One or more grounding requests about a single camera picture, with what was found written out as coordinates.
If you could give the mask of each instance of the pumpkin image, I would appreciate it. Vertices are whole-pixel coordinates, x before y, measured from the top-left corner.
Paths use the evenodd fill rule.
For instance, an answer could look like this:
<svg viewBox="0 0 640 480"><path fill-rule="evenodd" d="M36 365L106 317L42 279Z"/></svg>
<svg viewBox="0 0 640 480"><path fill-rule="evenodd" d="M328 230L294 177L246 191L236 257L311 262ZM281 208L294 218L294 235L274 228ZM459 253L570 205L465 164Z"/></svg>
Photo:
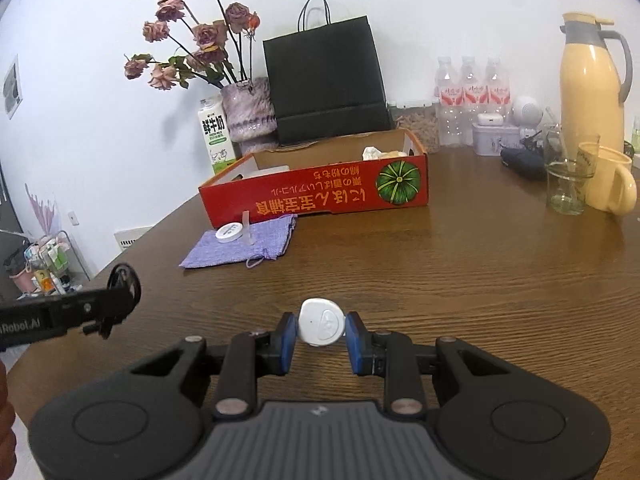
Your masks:
<svg viewBox="0 0 640 480"><path fill-rule="evenodd" d="M420 170L410 162L396 160L380 171L376 189L380 198L391 204L411 202L420 191Z"/></svg>

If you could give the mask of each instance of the human hand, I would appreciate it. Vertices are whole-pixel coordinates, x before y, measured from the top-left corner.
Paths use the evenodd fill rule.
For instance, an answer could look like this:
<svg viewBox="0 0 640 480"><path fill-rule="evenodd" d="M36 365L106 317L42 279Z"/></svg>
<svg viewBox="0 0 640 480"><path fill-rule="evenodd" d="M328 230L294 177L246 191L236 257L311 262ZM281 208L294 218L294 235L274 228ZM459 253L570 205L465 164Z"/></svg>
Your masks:
<svg viewBox="0 0 640 480"><path fill-rule="evenodd" d="M8 400L6 368L0 361L0 480L8 480L15 469L15 435L12 426L15 410Z"/></svg>

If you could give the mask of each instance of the white bottle cap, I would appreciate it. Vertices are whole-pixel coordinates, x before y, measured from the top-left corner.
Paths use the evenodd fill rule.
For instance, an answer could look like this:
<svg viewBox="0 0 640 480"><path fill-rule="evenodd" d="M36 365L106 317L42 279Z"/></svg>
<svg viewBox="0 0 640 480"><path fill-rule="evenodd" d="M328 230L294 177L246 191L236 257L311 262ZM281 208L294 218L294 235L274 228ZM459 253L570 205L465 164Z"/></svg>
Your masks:
<svg viewBox="0 0 640 480"><path fill-rule="evenodd" d="M241 236L242 224L240 222L231 222L231 224L223 225L216 231L216 238L221 244L233 242Z"/></svg>
<svg viewBox="0 0 640 480"><path fill-rule="evenodd" d="M206 99L201 99L200 106L202 106L202 108L211 108L213 105L221 101L222 101L222 96L220 94L217 94L211 97L207 97Z"/></svg>
<svg viewBox="0 0 640 480"><path fill-rule="evenodd" d="M344 312L331 300L310 298L300 307L298 335L311 346L327 346L344 333Z"/></svg>

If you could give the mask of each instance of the clear glass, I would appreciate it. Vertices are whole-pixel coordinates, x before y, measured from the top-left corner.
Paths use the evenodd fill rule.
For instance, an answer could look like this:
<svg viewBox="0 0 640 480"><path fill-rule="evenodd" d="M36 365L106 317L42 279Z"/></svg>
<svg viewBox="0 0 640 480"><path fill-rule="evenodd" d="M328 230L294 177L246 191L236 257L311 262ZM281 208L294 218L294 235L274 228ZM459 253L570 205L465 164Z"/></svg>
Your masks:
<svg viewBox="0 0 640 480"><path fill-rule="evenodd" d="M600 136L565 139L560 128L551 127L543 141L547 206L565 215L581 214L586 186L596 170Z"/></svg>

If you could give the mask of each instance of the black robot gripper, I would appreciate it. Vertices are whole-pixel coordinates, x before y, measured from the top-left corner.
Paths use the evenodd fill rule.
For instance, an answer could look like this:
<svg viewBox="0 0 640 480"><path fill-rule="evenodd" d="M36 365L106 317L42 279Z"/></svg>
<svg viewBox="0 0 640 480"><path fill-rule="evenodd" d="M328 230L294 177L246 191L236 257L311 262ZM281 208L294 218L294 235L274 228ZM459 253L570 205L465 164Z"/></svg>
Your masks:
<svg viewBox="0 0 640 480"><path fill-rule="evenodd" d="M368 332L354 312L351 368L384 379L381 406L258 401L257 379L286 375L295 341L286 313L272 332L190 336L58 397L31 423L36 462L48 480L586 480L609 447L583 397L460 339Z"/></svg>

